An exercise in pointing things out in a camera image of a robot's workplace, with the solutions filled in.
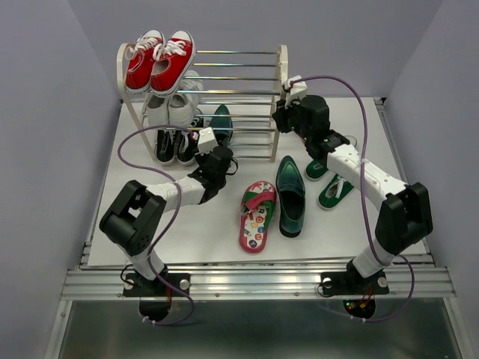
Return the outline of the green loafer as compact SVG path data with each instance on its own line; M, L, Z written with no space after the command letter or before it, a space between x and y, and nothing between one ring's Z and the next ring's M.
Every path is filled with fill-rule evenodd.
M291 156L281 160L275 184L280 200L280 232L288 238L296 238L305 220L305 184Z
M209 126L213 128L218 145L228 147L233 135L233 123L228 107L221 104L211 117Z

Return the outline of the cream shoe shelf with rods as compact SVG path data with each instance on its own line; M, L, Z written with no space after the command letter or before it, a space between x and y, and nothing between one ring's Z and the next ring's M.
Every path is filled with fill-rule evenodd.
M116 141L127 130L146 128L148 123L147 105L153 96L159 94L150 88L133 93L126 88L126 67L133 43L120 46L116 58L117 87L123 107L117 129ZM225 129L234 134L231 146L238 159L265 159L274 162L278 149L278 130L271 117L275 103L283 96L281 83L288 74L288 50L279 45L274 51L238 50L197 50L199 60L193 61L189 70L199 72L185 75L183 87L165 97L173 95L199 98L196 106L204 126L213 118L230 118L232 125ZM201 82L203 87L186 88L193 82ZM216 113L220 105L228 108L229 114ZM141 133L130 145L140 159L151 158L158 163L157 134L153 130Z

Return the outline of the right black canvas sneaker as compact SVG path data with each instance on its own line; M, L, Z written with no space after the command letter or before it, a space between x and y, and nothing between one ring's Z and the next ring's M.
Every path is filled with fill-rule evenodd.
M201 116L194 116L189 124L178 123L181 127L202 127L204 125L204 119ZM175 133L175 154L180 164L188 166L191 165L194 159L194 152L197 148L197 141L192 138L188 132L182 132L177 130Z

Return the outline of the black canvas sneaker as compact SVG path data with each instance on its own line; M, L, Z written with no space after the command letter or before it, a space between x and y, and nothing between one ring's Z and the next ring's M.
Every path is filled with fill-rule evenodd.
M194 116L189 124L178 123L181 127L202 127L204 125L204 119L201 116ZM194 152L197 148L197 141L192 138L188 132L182 132L177 130L175 133L175 154L180 164L188 166L191 165L194 159Z
M159 130L156 133L156 158L161 165L171 165L177 157L176 132L173 130Z

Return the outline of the green sneaker upper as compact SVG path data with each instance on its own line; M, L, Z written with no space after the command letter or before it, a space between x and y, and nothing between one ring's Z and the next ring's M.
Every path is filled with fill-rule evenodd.
M328 169L317 161L311 161L305 169L305 175L307 179L311 181L320 180L327 172Z

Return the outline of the green sneaker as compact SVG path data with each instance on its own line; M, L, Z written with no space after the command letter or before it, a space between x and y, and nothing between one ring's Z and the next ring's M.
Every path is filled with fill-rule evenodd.
M305 169L305 175L307 179L311 181L320 180L327 172L328 169L317 161L311 161Z
M335 174L318 197L320 208L324 210L334 209L354 188L354 185L349 181Z

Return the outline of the left black canvas sneaker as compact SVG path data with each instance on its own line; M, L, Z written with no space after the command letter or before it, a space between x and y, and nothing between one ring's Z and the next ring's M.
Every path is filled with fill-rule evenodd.
M161 165L171 165L177 157L176 132L173 130L159 130L156 133L156 158Z

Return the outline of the pink sandal front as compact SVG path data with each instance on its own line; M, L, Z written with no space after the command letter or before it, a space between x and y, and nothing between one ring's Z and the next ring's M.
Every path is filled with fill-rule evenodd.
M239 245L245 252L257 254L265 248L276 198L275 186L267 181L255 182L245 190L239 232Z

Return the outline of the white sneaker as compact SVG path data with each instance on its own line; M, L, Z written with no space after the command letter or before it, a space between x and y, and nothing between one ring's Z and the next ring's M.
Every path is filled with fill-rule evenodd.
M168 97L152 95L147 101L147 120L150 126L169 124Z
M180 81L177 92L173 94L168 103L170 124L187 127L192 122L199 102L203 82L198 79L198 73L188 70Z

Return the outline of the green loafer on table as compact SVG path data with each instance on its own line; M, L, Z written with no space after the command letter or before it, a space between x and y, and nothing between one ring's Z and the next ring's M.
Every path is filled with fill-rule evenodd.
M296 238L305 220L305 184L291 156L281 160L275 184L280 200L280 232L288 238Z

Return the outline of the green sneaker lower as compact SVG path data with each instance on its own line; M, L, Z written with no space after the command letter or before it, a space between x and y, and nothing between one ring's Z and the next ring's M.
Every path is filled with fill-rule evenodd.
M318 197L320 208L324 210L334 209L354 188L354 185L349 181L335 174Z

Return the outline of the left white sneaker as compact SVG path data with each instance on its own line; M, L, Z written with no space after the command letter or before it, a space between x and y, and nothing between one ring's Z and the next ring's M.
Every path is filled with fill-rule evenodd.
M150 126L169 124L168 97L152 95L147 101L147 120Z

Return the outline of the right red canvas sneaker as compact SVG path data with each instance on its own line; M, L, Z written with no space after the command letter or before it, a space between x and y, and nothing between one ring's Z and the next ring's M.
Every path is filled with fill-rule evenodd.
M153 68L150 74L152 91L165 97L173 94L195 58L195 41L188 31L174 32L164 44L153 48Z

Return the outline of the left red canvas sneaker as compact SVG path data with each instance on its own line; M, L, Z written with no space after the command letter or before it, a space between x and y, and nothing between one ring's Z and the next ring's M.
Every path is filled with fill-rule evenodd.
M150 74L155 64L153 53L160 49L164 42L163 34L157 30L149 30L137 39L135 45L127 50L125 59L128 67L125 75L125 86L129 91L142 92L150 86Z

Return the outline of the aluminium rail frame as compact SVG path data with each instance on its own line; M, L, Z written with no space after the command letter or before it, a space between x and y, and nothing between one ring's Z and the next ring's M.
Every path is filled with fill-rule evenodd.
M393 177L404 175L398 169L395 153L389 146L384 112L378 113L378 101L363 99L367 111L369 139L368 157ZM332 127L362 138L361 112L351 98L329 98ZM135 126L122 108L114 151L109 162L101 197L98 222L79 269L69 271L62 290L62 299L118 300L123 295L120 270L126 257L98 229L103 213L121 187L129 180L149 185L164 182L164 177L149 171L128 168L119 160L117 145ZM234 135L232 146L239 157L237 174L210 202L186 206L166 236L156 246L157 253L171 272L190 273L190 295L196 301L322 299L317 294L320 275L327 271L343 271L346 264L367 246L361 215L359 194L349 194L340 206L324 211L317 205L317 195L334 176L326 174L319 182L305 181L308 195L305 227L299 237L287 239L278 229L279 208L269 227L266 248L259 254L247 254L238 243L242 195L253 182L275 182L278 164L283 156L292 156L301 172L309 162L299 139L292 133L279 138L276 162L269 159L244 158L259 155L264 148L247 144L248 134ZM426 242L419 242L405 251L414 265L413 298L455 297L448 270L436 267Z

